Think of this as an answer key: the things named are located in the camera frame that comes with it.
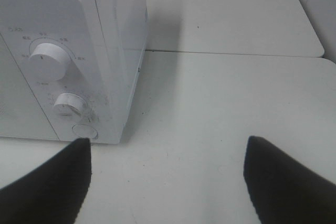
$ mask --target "white microwave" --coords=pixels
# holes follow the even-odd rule
[[[146,0],[0,0],[0,136],[117,144]]]

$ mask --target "white table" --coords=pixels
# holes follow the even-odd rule
[[[149,50],[321,57],[299,0],[147,0]]]
[[[263,136],[336,183],[336,65],[148,52],[120,145],[92,146],[77,224],[259,224],[243,179]],[[0,140],[0,186],[67,143]]]

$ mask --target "timer knob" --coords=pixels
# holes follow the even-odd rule
[[[62,79],[70,63],[68,53],[52,43],[37,45],[28,59],[31,71],[46,82]]]
[[[54,112],[64,119],[80,122],[90,112],[88,103],[78,95],[63,93],[54,104]]]

